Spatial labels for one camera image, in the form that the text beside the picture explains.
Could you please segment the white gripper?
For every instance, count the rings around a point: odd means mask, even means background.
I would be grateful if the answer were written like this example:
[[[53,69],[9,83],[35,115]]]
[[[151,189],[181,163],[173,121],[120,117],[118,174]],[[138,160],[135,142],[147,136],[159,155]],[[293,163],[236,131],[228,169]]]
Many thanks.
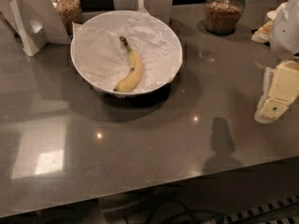
[[[288,0],[274,21],[266,22],[251,37],[258,43],[270,40],[270,49],[283,60],[263,74],[263,95],[254,118],[260,123],[278,120],[299,96],[299,0]]]

